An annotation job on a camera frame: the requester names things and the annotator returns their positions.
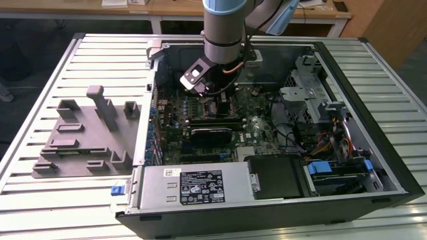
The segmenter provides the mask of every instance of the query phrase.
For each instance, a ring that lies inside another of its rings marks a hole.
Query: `white label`
[[[128,11],[129,14],[148,14],[148,11]]]
[[[179,177],[181,173],[180,168],[165,168],[163,172],[164,177]]]

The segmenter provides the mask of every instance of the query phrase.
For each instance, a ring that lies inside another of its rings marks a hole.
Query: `floor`
[[[165,34],[183,34],[183,32],[197,34],[201,27],[200,22],[185,24],[165,22],[163,32]],[[1,52],[15,40],[32,67],[32,75],[24,80],[5,81],[0,77],[0,83],[11,88],[9,91],[15,96],[12,102],[0,102],[0,159],[8,149],[8,143],[12,142],[21,127],[72,36],[79,32],[149,34],[152,31],[148,21],[67,20],[65,27],[59,28],[53,20],[0,19],[0,64]],[[420,44],[398,70],[398,74],[424,104],[427,104],[426,66],[427,41]]]

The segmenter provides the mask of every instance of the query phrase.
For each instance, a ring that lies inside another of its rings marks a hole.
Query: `sticker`
[[[165,168],[163,172],[163,177],[179,177],[181,173],[180,168]]]
[[[225,193],[223,181],[221,170],[181,172],[180,204],[224,203]]]
[[[129,14],[148,14],[148,11],[128,11]]]

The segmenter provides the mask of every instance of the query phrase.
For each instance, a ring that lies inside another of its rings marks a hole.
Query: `blue latch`
[[[219,160],[224,160],[228,156],[228,153],[227,152],[223,152],[219,154]]]
[[[125,194],[125,186],[112,186],[111,187],[111,196],[121,196]]]
[[[364,160],[364,165],[365,165],[367,171],[371,171],[374,169],[374,166],[369,160]]]
[[[327,161],[313,161],[307,165],[309,175],[331,173],[332,169]]]

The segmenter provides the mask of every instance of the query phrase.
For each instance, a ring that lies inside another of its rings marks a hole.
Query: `motherboard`
[[[164,165],[239,162],[245,153],[280,153],[268,114],[272,93],[260,86],[236,86],[223,103],[213,97],[197,97],[176,89],[160,89],[159,96]],[[216,139],[211,140],[201,136],[195,142],[196,130],[219,128],[231,131],[213,134]]]

